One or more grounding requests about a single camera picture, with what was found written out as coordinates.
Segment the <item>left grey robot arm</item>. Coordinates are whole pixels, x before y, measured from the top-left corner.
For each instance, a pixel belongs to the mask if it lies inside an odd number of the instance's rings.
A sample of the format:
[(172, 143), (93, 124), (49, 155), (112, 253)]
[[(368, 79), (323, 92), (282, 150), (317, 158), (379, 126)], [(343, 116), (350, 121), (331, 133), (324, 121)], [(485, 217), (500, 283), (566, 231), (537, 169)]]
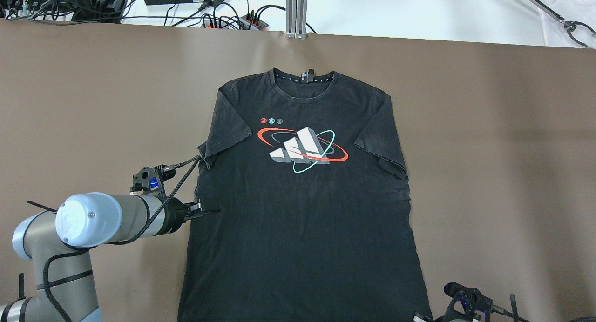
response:
[(34, 264), (36, 295), (1, 306), (3, 322), (100, 322), (90, 251), (134, 237), (169, 234), (190, 220), (219, 212), (213, 199), (164, 203), (155, 195), (76, 194), (15, 229), (15, 252)]

